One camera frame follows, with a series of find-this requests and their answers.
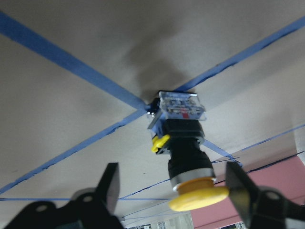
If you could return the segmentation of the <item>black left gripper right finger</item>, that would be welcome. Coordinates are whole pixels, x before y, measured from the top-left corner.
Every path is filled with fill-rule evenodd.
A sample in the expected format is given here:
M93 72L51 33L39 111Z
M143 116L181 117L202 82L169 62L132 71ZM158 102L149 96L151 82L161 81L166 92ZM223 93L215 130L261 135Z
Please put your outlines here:
M248 229L303 229L305 207L287 199L279 190L257 186L236 163L226 164L229 199Z

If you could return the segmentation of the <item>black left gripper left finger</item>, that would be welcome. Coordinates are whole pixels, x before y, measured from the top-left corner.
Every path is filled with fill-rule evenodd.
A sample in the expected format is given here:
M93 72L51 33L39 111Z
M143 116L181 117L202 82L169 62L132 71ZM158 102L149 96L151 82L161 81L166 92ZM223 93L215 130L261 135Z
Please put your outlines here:
M109 163L97 187L75 192L58 208L51 201L36 201L24 207L7 229L122 229L115 216L120 192L119 164Z

